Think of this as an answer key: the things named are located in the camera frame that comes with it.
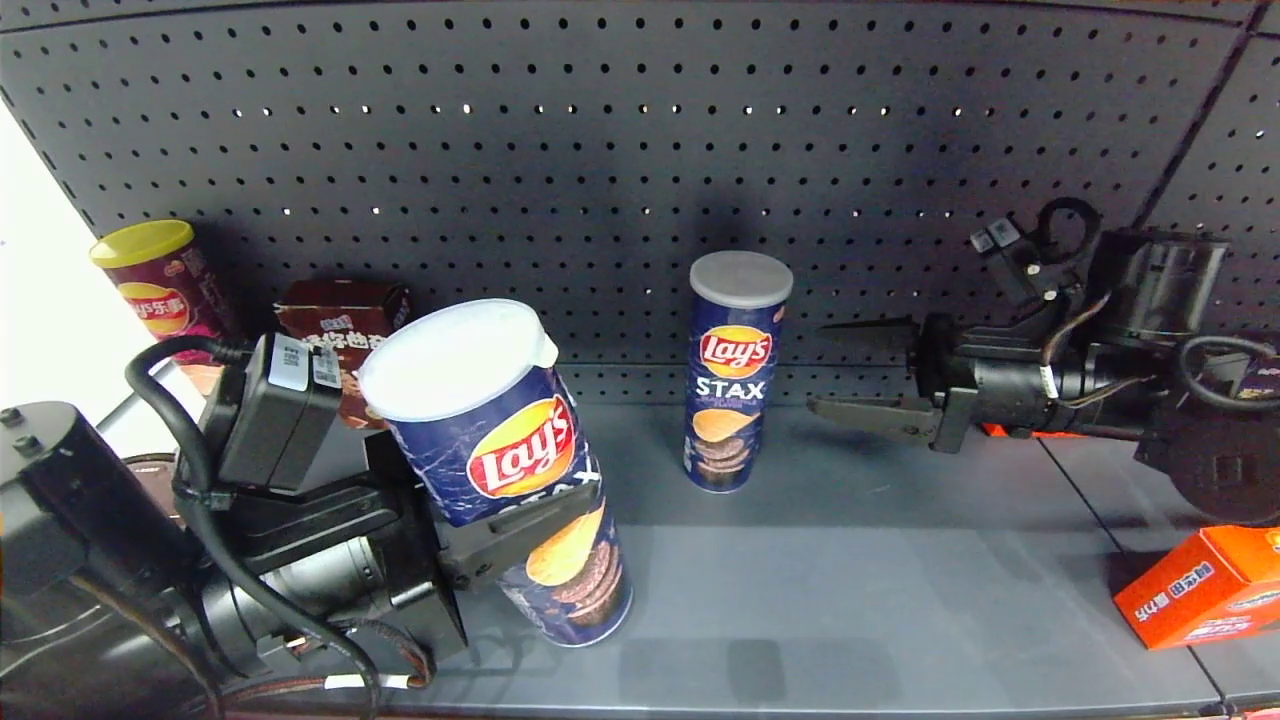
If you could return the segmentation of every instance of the cable tie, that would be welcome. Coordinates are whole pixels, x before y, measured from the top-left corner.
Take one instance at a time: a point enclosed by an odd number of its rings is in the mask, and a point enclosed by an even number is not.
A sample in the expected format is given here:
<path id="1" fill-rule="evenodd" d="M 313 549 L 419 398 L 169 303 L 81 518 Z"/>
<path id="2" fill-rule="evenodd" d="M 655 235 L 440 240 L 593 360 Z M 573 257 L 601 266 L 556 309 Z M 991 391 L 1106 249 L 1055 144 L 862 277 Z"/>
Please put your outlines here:
<path id="1" fill-rule="evenodd" d="M 1057 400 L 1057 380 L 1053 379 L 1053 368 L 1051 365 L 1041 365 L 1041 386 L 1050 400 Z"/>

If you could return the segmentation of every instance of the pringles-style chip can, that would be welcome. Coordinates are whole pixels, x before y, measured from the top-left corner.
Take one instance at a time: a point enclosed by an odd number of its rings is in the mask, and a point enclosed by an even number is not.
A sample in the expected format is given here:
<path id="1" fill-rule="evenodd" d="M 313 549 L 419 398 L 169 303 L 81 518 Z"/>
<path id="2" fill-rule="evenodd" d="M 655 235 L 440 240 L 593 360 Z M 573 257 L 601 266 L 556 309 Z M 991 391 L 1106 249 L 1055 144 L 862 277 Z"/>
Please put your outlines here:
<path id="1" fill-rule="evenodd" d="M 792 282 L 785 264 L 759 252 L 713 252 L 689 270 L 698 297 L 684 462 L 689 479 L 708 492 L 733 492 L 751 473 Z"/>
<path id="2" fill-rule="evenodd" d="M 239 323 L 195 238 L 188 223 L 152 220 L 108 234 L 88 258 L 156 340 L 198 334 L 237 342 Z M 174 361 L 201 395 L 209 395 L 221 372 L 200 351 L 180 352 Z"/>
<path id="3" fill-rule="evenodd" d="M 531 307 L 476 300 L 404 325 L 357 378 L 445 520 L 461 527 L 602 479 L 557 355 Z M 600 489 L 595 507 L 498 578 L 561 646 L 599 642 L 631 606 Z"/>

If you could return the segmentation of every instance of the white plastic lid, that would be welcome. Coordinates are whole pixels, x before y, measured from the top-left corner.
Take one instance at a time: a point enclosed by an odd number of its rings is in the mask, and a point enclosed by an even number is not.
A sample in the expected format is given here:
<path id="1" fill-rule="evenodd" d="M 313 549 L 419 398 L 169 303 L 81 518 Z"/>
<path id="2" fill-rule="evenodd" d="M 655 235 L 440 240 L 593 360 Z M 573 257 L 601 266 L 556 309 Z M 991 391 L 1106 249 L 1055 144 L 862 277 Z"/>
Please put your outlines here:
<path id="1" fill-rule="evenodd" d="M 726 307 L 754 310 L 777 305 L 791 295 L 795 277 L 781 260 L 726 250 L 703 255 L 689 269 L 694 292 Z"/>
<path id="2" fill-rule="evenodd" d="M 559 350 L 538 313 L 515 300 L 474 300 L 392 333 L 360 368 L 365 402 L 388 420 L 425 423 L 474 410 Z"/>

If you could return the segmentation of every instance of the blue chip can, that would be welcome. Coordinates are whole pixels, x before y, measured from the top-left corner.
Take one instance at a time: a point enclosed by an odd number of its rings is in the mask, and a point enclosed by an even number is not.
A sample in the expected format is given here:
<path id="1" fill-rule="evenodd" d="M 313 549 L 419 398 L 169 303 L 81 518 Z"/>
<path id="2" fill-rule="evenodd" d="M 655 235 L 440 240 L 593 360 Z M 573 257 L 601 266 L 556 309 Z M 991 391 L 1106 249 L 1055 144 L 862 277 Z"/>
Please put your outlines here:
<path id="1" fill-rule="evenodd" d="M 525 332 L 534 327 L 536 332 Z M 500 352 L 526 360 L 485 360 L 495 351 L 486 337 L 502 338 Z M 429 347 L 448 348 L 451 357 L 415 359 L 416 351 Z M 518 302 L 485 300 L 406 325 L 365 363 L 360 373 L 365 400 L 387 418 L 449 524 L 466 525 L 602 480 L 554 355 L 536 313 Z M 416 387 L 404 387 L 433 369 L 453 375 L 440 382 L 420 378 Z M 467 384 L 468 372 L 486 379 L 472 382 L 471 392 L 457 389 Z M 582 647 L 612 633 L 630 609 L 632 587 L 603 484 L 590 511 L 506 570 L 498 584 L 553 643 Z"/>
<path id="2" fill-rule="evenodd" d="M 685 471 L 708 492 L 733 492 L 759 452 L 791 270 L 767 255 L 727 251 L 699 259 L 689 275 L 698 297 L 685 387 Z"/>

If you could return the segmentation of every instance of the orange snack box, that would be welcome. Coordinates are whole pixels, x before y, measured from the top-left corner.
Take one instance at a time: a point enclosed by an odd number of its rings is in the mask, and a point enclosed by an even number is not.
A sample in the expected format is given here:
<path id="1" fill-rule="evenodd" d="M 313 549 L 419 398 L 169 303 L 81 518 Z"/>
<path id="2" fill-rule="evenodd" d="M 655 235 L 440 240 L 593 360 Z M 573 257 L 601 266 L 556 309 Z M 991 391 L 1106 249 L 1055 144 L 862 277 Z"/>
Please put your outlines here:
<path id="1" fill-rule="evenodd" d="M 1280 628 L 1280 528 L 1204 528 L 1115 602 L 1151 650 Z"/>

